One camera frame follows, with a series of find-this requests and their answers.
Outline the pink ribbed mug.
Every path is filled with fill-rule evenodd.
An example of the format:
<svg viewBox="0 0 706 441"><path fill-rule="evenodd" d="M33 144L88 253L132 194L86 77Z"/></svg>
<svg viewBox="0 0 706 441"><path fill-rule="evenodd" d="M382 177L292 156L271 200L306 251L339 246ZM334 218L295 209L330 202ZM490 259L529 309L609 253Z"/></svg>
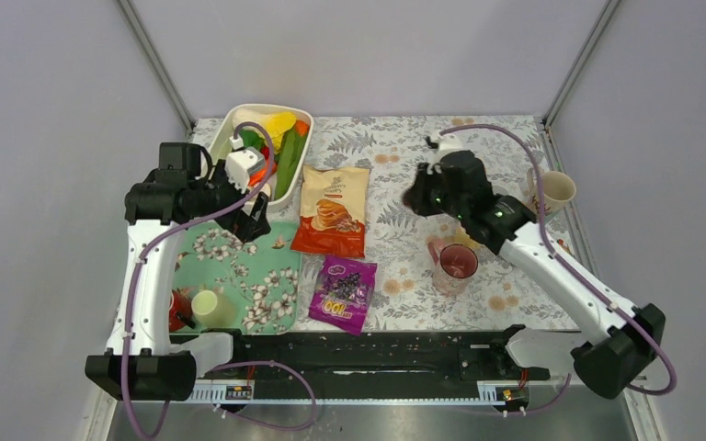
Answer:
<svg viewBox="0 0 706 441"><path fill-rule="evenodd" d="M435 290L448 297L462 294L479 266L475 252L463 244L445 244L441 239L428 243L427 249L434 264Z"/></svg>

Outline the light green mug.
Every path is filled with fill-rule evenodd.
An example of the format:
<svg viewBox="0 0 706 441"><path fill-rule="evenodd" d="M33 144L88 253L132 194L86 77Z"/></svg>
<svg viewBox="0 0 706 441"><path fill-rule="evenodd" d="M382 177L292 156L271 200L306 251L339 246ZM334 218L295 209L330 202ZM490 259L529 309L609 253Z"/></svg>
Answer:
<svg viewBox="0 0 706 441"><path fill-rule="evenodd" d="M237 309L221 291L201 290L191 300L196 321L206 328L226 328L236 318Z"/></svg>

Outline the cream beige mug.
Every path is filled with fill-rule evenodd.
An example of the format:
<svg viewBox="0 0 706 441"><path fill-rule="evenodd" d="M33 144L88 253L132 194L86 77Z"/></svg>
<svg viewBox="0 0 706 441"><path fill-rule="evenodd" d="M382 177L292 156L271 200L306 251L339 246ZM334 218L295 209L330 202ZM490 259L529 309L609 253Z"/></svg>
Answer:
<svg viewBox="0 0 706 441"><path fill-rule="evenodd" d="M527 172L527 190L522 202L535 214L543 207L545 219L549 220L564 209L576 195L575 181L557 171L543 172L530 168Z"/></svg>

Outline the red mug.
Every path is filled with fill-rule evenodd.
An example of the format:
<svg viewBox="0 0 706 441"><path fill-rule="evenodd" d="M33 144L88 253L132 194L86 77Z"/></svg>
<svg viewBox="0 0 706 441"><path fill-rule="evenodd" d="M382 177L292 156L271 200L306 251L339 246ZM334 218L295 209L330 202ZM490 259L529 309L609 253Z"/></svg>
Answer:
<svg viewBox="0 0 706 441"><path fill-rule="evenodd" d="M171 291L169 306L168 330L170 333L180 331L183 328L194 329L196 324L193 321L191 299L187 294L183 294L180 289Z"/></svg>

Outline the yellow mug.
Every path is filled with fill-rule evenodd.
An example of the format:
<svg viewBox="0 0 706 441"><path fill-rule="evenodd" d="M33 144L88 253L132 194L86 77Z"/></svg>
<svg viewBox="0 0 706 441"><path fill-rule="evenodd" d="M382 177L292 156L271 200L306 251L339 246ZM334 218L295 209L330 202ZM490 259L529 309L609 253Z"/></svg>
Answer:
<svg viewBox="0 0 706 441"><path fill-rule="evenodd" d="M453 235L453 242L470 248L477 252L481 245L476 242L461 226L458 226Z"/></svg>

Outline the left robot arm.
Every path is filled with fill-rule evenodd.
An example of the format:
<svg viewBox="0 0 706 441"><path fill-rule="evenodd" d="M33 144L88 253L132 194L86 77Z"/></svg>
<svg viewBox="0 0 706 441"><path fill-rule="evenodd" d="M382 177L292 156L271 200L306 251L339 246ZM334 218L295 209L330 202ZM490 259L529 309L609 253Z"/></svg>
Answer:
<svg viewBox="0 0 706 441"><path fill-rule="evenodd" d="M128 262L117 316L101 355L85 375L119 401L184 401L197 379L217 368L245 372L246 350L227 333L182 345L170 341L169 312L178 247L187 230L215 221L242 242L268 233L268 196L249 192L268 165L257 149L240 148L214 163L200 145L164 142L159 165L126 194Z"/></svg>

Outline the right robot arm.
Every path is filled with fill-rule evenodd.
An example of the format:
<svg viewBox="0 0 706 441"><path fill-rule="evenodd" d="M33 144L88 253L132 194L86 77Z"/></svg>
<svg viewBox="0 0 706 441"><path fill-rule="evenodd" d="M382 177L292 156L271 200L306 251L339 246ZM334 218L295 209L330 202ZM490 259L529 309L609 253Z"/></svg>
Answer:
<svg viewBox="0 0 706 441"><path fill-rule="evenodd" d="M669 375L662 392L675 388L675 369L661 347L664 313L654 304L636 306L579 265L522 202L494 192L483 162L473 153L458 150L418 164L403 202L417 215L447 214L459 221L474 241L535 281L586 338L562 349L556 336L537 334L534 342L549 346L547 359L538 361L538 350L524 348L528 336L519 331L490 355L499 377L512 379L526 366L555 368L576 374L598 396L613 399L660 359Z"/></svg>

